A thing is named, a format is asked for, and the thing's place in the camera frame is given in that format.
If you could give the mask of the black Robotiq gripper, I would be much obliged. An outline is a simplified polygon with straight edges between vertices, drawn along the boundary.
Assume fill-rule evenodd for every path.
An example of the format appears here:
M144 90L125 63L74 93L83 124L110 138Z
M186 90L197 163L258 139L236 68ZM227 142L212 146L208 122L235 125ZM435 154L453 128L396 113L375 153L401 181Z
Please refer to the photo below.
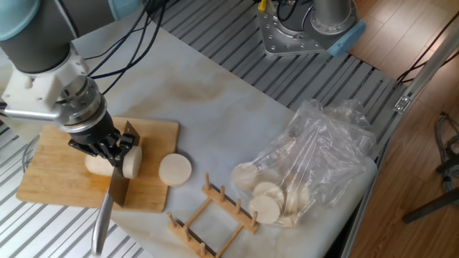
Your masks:
M122 153L127 153L133 146L138 145L137 135L130 133L120 135L109 113L105 113L93 127L80 133L70 133L70 136L68 143L70 147L91 156L101 156L113 167L122 165Z

